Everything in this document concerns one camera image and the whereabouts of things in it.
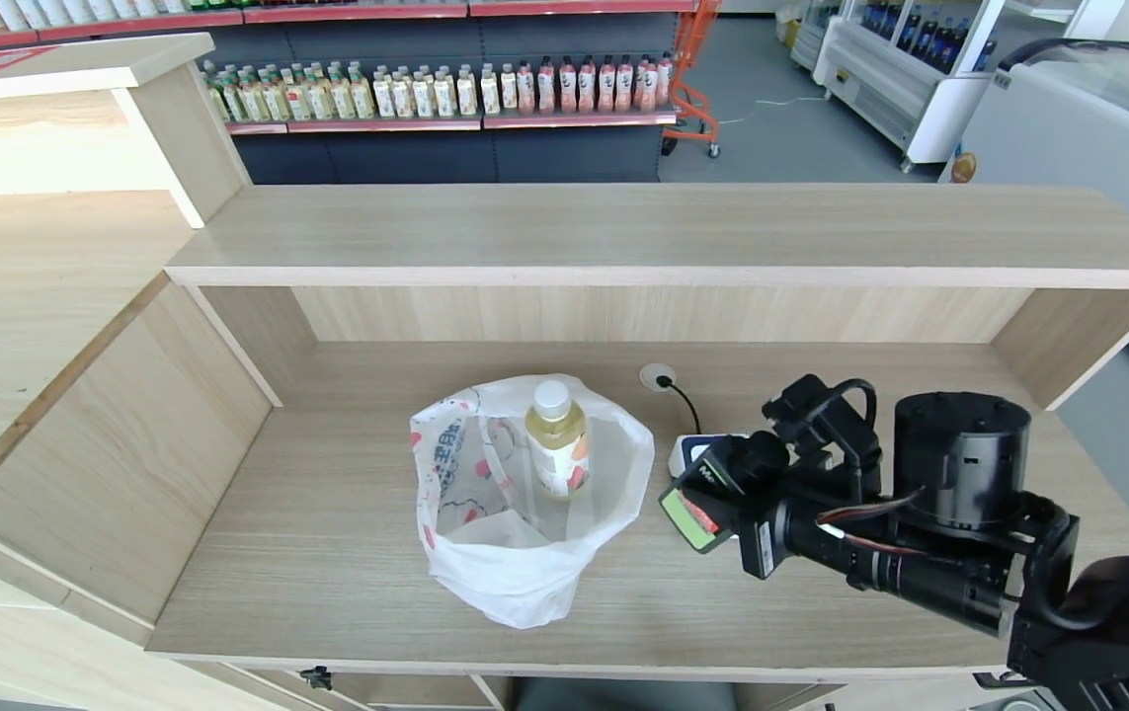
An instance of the orange cart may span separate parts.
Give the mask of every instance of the orange cart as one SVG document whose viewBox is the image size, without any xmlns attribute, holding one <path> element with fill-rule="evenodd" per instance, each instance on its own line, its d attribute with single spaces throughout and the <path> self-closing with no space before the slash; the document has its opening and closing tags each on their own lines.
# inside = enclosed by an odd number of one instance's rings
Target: orange cart
<svg viewBox="0 0 1129 711">
<path fill-rule="evenodd" d="M 717 158 L 721 152 L 718 147 L 718 122 L 709 114 L 709 98 L 700 90 L 692 89 L 684 81 L 686 69 L 695 67 L 695 55 L 699 54 L 700 46 L 704 44 L 709 27 L 714 26 L 714 20 L 718 17 L 718 8 L 723 0 L 699 0 L 695 10 L 683 12 L 677 20 L 677 37 L 674 40 L 674 78 L 668 85 L 668 98 L 673 100 L 677 112 L 677 123 L 672 130 L 665 130 L 659 151 L 663 156 L 668 156 L 677 146 L 679 139 L 684 140 L 707 140 L 709 144 L 709 158 Z M 700 126 L 697 133 L 682 130 L 691 118 L 699 118 Z"/>
</svg>

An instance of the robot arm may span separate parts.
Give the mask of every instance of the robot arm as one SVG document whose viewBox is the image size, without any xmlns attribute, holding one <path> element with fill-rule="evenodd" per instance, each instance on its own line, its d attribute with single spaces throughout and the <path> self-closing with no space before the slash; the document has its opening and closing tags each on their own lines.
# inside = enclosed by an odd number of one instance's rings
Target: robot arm
<svg viewBox="0 0 1129 711">
<path fill-rule="evenodd" d="M 843 398 L 851 390 L 865 413 Z M 1030 414 L 973 392 L 899 401 L 886 499 L 875 410 L 869 383 L 805 376 L 763 406 L 773 431 L 711 446 L 662 506 L 702 553 L 738 536 L 754 577 L 812 559 L 855 589 L 1010 631 L 1007 666 L 1069 711 L 1129 711 L 1129 558 L 1089 565 L 1070 588 L 1078 518 L 1023 490 Z"/>
</svg>

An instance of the wooden countertop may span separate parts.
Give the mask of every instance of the wooden countertop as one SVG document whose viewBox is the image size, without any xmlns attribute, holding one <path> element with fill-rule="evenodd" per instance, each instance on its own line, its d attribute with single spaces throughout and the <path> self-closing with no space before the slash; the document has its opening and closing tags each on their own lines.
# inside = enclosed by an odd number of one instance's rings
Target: wooden countertop
<svg viewBox="0 0 1129 711">
<path fill-rule="evenodd" d="M 0 99 L 128 89 L 211 51 L 207 32 L 60 44 L 0 68 Z"/>
<path fill-rule="evenodd" d="M 190 237 L 159 191 L 0 198 L 0 437 Z"/>
<path fill-rule="evenodd" d="M 1039 185 L 256 185 L 180 283 L 1129 289 L 1129 211 Z"/>
<path fill-rule="evenodd" d="M 1129 553 L 1127 506 L 988 345 L 321 343 L 225 492 L 149 651 L 294 670 L 767 683 L 1001 667 L 998 640 L 857 592 L 825 568 L 794 559 L 762 581 L 741 570 L 736 548 L 694 553 L 655 503 L 668 446 L 691 419 L 637 381 L 650 360 L 674 366 L 706 431 L 763 427 L 762 402 L 807 372 L 870 379 L 886 448 L 900 396 L 1006 396 L 1034 418 L 1026 489 L 1083 517 L 1075 567 Z M 658 456 L 641 517 L 599 550 L 569 616 L 513 630 L 428 576 L 406 422 L 470 384 L 526 372 L 580 377 L 651 429 Z"/>
</svg>

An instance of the bottle cap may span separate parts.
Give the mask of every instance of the bottle cap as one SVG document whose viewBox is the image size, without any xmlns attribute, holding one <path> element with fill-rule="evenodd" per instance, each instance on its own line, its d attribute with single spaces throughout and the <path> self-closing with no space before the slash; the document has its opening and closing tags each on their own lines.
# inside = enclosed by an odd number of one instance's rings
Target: bottle cap
<svg viewBox="0 0 1129 711">
<path fill-rule="evenodd" d="M 572 409 L 572 396 L 568 393 L 567 384 L 545 381 L 533 390 L 533 410 L 548 422 L 563 420 L 570 409 Z"/>
</svg>

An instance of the plastic bag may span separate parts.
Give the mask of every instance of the plastic bag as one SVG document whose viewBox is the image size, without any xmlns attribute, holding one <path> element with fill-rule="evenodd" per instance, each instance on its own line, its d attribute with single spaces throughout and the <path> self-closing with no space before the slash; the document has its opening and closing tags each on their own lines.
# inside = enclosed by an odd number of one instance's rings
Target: plastic bag
<svg viewBox="0 0 1129 711">
<path fill-rule="evenodd" d="M 535 481 L 525 413 L 544 379 L 587 415 L 590 479 L 567 501 Z M 639 518 L 651 433 L 570 376 L 523 376 L 455 393 L 411 418 L 415 516 L 429 573 L 491 621 L 527 629 L 568 615 L 601 545 Z"/>
</svg>

